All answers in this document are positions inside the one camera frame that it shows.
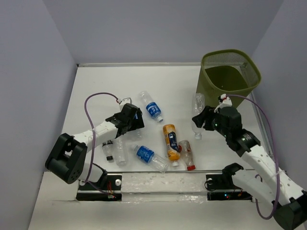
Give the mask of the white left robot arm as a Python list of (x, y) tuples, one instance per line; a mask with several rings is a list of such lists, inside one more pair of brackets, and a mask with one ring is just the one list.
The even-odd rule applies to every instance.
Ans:
[(142, 111), (127, 103), (119, 113), (91, 130), (72, 136), (61, 134), (45, 162), (45, 168), (67, 184), (80, 181), (101, 190), (107, 182), (107, 171), (94, 161), (86, 163), (87, 153), (103, 143), (143, 127)]

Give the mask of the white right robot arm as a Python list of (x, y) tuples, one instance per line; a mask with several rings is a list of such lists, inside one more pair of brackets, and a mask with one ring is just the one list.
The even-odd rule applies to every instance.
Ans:
[(261, 142), (242, 126), (241, 114), (227, 106), (214, 109), (206, 106), (192, 121), (198, 128), (217, 131), (225, 137), (228, 147), (249, 164), (262, 178), (244, 175), (237, 166), (221, 175), (224, 187), (234, 185), (245, 189), (255, 199), (273, 206), (273, 218), (284, 230), (294, 230), (307, 220), (307, 192), (277, 166)]

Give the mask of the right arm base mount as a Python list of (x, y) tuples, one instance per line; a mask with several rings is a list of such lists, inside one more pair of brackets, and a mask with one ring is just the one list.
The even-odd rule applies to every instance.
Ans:
[(204, 187), (207, 190), (208, 201), (252, 201), (252, 195), (233, 184), (232, 176), (244, 168), (238, 163), (225, 166), (220, 174), (206, 175)]

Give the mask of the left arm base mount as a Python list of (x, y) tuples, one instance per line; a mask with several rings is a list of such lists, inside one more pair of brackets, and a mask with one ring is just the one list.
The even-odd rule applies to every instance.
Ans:
[(108, 173), (105, 169), (93, 164), (87, 183), (78, 181), (76, 200), (78, 201), (121, 201), (122, 174)]

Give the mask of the clear bottle without label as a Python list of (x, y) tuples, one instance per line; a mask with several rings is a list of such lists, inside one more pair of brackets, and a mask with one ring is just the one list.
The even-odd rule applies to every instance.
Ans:
[[(196, 93), (192, 97), (192, 107), (191, 107), (191, 115), (195, 117), (199, 115), (205, 108), (205, 97), (202, 93)], [(202, 139), (203, 129), (198, 128), (195, 123), (191, 122), (191, 127), (194, 132), (194, 137), (196, 140)]]

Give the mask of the blue label bottle white cap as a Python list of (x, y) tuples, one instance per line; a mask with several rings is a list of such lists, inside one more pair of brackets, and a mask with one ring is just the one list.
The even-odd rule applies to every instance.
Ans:
[(143, 125), (143, 119), (139, 114), (136, 114), (134, 117), (134, 127), (135, 130), (133, 132), (133, 136), (135, 140), (140, 140), (142, 138), (142, 125)]

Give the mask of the clear bottle red cap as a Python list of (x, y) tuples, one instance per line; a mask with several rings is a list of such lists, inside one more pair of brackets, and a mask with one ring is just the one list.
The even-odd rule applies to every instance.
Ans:
[(193, 153), (189, 141), (182, 140), (178, 143), (180, 158), (184, 161), (188, 171), (193, 171), (196, 166), (193, 161)]

